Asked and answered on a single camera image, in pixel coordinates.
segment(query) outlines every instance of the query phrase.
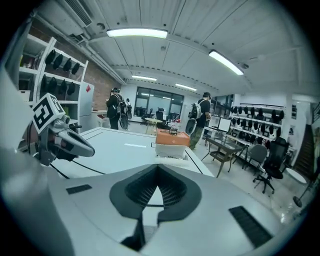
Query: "orange box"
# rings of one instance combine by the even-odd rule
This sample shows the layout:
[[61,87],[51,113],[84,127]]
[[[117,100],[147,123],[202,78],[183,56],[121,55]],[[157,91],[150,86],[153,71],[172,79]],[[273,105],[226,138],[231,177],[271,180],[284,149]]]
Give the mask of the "orange box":
[[168,133],[169,130],[157,129],[155,143],[163,145],[190,145],[190,137],[185,132],[180,132],[177,135],[171,135]]

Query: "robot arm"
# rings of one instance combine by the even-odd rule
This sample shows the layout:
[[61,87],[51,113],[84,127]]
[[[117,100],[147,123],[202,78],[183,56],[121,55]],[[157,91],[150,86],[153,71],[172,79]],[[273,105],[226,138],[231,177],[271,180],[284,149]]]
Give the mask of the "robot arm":
[[48,166],[55,158],[71,161],[77,156],[92,157],[95,154],[95,149],[69,128],[70,117],[55,96],[47,93],[32,110],[32,123],[38,133],[36,157],[41,164]]

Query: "camouflage pants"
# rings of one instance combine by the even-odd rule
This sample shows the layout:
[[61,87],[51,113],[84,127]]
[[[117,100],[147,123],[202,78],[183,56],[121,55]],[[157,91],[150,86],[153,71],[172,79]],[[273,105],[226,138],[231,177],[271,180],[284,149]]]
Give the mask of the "camouflage pants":
[[190,136],[190,149],[194,150],[196,147],[196,144],[198,143],[201,134],[202,134],[203,128],[196,126],[194,129],[194,132]]

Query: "man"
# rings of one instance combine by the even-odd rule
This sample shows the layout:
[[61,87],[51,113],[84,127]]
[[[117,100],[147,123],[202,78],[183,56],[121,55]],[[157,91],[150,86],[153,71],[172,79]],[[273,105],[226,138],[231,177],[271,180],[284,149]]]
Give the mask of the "man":
[[194,132],[190,136],[190,149],[194,150],[196,147],[196,144],[198,143],[202,131],[206,124],[206,119],[210,119],[210,101],[211,101],[211,95],[209,92],[205,92],[203,94],[202,99],[198,100],[198,104],[200,104],[201,107],[201,116],[196,120],[196,126],[194,129]]
[[118,122],[120,115],[117,112],[118,104],[119,102],[123,102],[124,99],[119,94],[120,89],[119,88],[113,88],[111,90],[111,96],[109,100],[106,101],[106,106],[108,107],[108,110],[106,112],[106,117],[110,120],[110,128],[114,130],[118,130]]

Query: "window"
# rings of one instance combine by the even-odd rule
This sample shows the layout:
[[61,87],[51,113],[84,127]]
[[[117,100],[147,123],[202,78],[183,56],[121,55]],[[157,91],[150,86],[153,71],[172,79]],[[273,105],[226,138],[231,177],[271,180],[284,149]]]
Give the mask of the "window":
[[183,102],[182,95],[138,87],[134,116],[143,117],[150,114],[151,117],[155,117],[156,111],[163,109],[164,119],[173,120],[181,113]]

